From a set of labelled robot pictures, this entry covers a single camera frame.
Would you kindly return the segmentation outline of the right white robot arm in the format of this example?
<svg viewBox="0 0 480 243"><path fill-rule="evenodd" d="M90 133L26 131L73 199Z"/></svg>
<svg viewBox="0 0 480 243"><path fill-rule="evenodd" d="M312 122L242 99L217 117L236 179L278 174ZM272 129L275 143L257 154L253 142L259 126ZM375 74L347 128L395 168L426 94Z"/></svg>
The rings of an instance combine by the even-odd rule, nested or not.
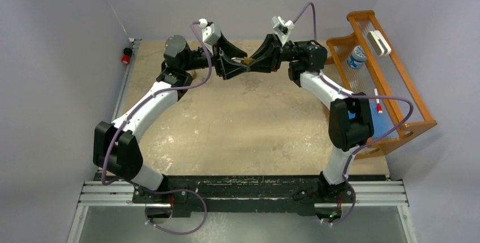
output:
<svg viewBox="0 0 480 243"><path fill-rule="evenodd" d="M340 194L339 185L348 177L354 152L373 136L374 124L366 95L344 89L322 72L327 58L327 49L315 40L282 44L277 35L268 34L243 64L252 72L270 73L288 62L289 79L328 108L328 136L333 147L321 172L318 194L330 202Z"/></svg>

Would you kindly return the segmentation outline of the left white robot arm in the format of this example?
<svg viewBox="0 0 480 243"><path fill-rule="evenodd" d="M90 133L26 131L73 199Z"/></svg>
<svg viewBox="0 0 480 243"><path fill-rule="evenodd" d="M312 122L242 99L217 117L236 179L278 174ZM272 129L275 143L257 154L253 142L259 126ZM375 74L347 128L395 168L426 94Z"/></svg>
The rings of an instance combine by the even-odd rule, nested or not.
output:
<svg viewBox="0 0 480 243"><path fill-rule="evenodd" d="M147 165L139 141L152 124L185 93L205 84L214 70L221 75L231 66L246 72L247 52L228 41L222 33L210 32L198 37L199 47L191 49L186 38L170 36L165 42L162 70L150 90L126 113L112 122L101 121L95 128L93 162L102 169L104 186L118 180L142 187L156 203L171 192L168 177ZM191 71L207 69L206 78L193 84Z"/></svg>

